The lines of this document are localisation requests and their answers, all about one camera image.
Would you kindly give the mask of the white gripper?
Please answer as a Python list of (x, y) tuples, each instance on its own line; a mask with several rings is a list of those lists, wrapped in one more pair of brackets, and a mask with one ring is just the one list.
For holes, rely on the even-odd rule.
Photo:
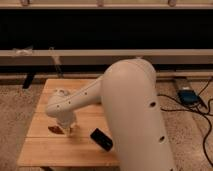
[(74, 113), (57, 118), (57, 124), (64, 134), (70, 134), (72, 132), (72, 125), (76, 122), (76, 115)]

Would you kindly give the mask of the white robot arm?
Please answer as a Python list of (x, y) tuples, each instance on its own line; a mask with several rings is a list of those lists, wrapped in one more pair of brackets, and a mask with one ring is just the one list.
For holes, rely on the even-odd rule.
[(66, 129), (75, 110), (97, 102), (102, 104), (120, 171), (177, 171), (150, 62), (121, 60), (73, 93), (58, 88), (45, 112)]

